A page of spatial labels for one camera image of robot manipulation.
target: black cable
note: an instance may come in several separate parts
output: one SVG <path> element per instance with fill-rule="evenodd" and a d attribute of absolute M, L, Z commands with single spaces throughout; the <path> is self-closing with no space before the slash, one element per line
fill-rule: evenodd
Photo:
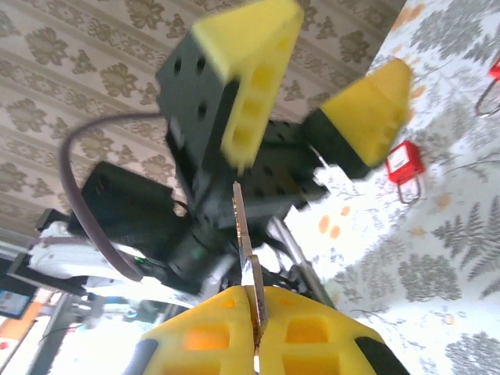
<path fill-rule="evenodd" d="M 280 240 L 277 240 L 276 238 L 273 238 L 268 234 L 264 234 L 262 236 L 262 242 L 270 246 L 272 249 L 278 250 L 279 252 L 282 252 L 283 254 L 290 256 L 290 254 L 288 254 L 287 246 Z"/>
<path fill-rule="evenodd" d="M 277 250 L 277 249 L 273 249 L 274 250 L 274 255 L 276 256 L 276 258 L 278 259 L 278 265 L 280 266 L 280 273 L 283 273 L 285 272 L 287 269 L 284 267 L 284 264 L 283 264 L 283 260 L 281 259 L 281 254 L 280 254 L 280 251 Z"/>
<path fill-rule="evenodd" d="M 50 332 L 48 332 L 47 334 L 44 334 L 40 341 L 38 342 L 38 344 L 41 344 L 41 342 L 43 340 L 45 340 L 48 336 L 50 336 L 51 334 L 54 334 L 55 332 L 60 332 L 61 330 L 76 330 L 77 328 L 80 328 L 82 327 L 83 325 L 85 325 L 86 322 L 83 322 L 83 323 L 80 323 L 78 324 L 77 326 L 74 326 L 74 327 L 66 327 L 66 328 L 58 328 L 57 330 L 51 330 Z"/>
<path fill-rule="evenodd" d="M 59 149 L 59 175 L 62 188 L 68 197 L 71 209 L 77 217 L 80 225 L 84 228 L 88 238 L 94 246 L 102 253 L 105 259 L 124 277 L 132 281 L 141 281 L 142 272 L 122 255 L 109 242 L 104 231 L 99 226 L 91 210 L 85 203 L 84 197 L 78 188 L 75 176 L 71 169 L 70 155 L 73 143 L 84 133 L 96 127 L 102 127 L 109 123 L 125 123 L 131 120 L 153 120 L 162 119 L 163 114 L 159 112 L 121 113 L 117 115 L 102 117 L 92 120 L 73 130 L 61 144 Z"/>

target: red padlock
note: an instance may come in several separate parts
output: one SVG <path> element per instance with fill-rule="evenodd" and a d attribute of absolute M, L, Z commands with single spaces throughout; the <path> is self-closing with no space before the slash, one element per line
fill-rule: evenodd
<path fill-rule="evenodd" d="M 410 141 L 404 141 L 394 148 L 385 160 L 389 180 L 398 185 L 399 200 L 409 205 L 419 200 L 421 195 L 418 176 L 425 170 L 420 158 L 419 148 Z M 405 201 L 401 191 L 401 185 L 410 180 L 416 181 L 417 193 L 411 201 Z"/>
<path fill-rule="evenodd" d="M 479 100 L 477 101 L 475 106 L 476 114 L 482 119 L 485 117 L 492 116 L 496 114 L 496 112 L 500 111 L 500 103 L 491 111 L 483 112 L 481 110 L 481 105 L 483 104 L 483 101 L 485 100 L 486 96 L 490 93 L 491 90 L 493 90 L 493 87 L 500 80 L 500 58 L 498 58 L 497 62 L 491 67 L 488 74 L 493 77 L 493 81 L 486 88 L 486 90 L 484 90 L 483 94 L 479 97 Z"/>

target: yellow foam gripper pad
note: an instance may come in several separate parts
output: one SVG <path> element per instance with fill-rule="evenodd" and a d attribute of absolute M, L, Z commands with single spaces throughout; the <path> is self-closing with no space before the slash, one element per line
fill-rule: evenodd
<path fill-rule="evenodd" d="M 144 375 L 255 375 L 253 334 L 245 288 L 228 288 L 144 335 Z"/>
<path fill-rule="evenodd" d="M 394 59 L 328 99 L 304 122 L 312 146 L 348 176 L 363 177 L 384 161 L 407 122 L 411 80 L 411 69 Z"/>
<path fill-rule="evenodd" d="M 266 300 L 260 375 L 408 375 L 377 332 L 346 315 L 278 287 Z"/>
<path fill-rule="evenodd" d="M 240 172 L 255 161 L 303 18 L 295 0 L 263 0 L 192 27 L 221 82 L 240 83 L 221 143 Z"/>

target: white tablecloth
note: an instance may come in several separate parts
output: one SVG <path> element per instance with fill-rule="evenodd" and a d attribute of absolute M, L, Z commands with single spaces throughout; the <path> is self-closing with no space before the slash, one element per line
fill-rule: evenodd
<path fill-rule="evenodd" d="M 397 144 L 420 148 L 422 198 L 403 205 L 384 167 L 358 182 L 332 168 L 331 196 L 287 221 L 338 309 L 411 374 L 500 373 L 500 113 L 473 111 L 499 52 L 498 0 L 408 1 L 372 68 L 397 56 L 415 73 Z"/>

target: patterned wallpaper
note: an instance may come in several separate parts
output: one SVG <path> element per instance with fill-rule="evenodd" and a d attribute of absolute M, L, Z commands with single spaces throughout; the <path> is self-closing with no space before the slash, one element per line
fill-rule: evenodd
<path fill-rule="evenodd" d="M 361 77 L 403 0 L 301 0 L 305 22 L 274 116 L 299 120 Z M 59 142 L 82 121 L 156 109 L 154 74 L 199 17 L 241 0 L 6 0 L 0 2 L 0 227 L 34 234 L 46 207 L 68 209 Z M 165 123 L 89 133 L 73 168 L 101 159 L 178 188 Z M 182 193 L 177 189 L 177 198 Z"/>

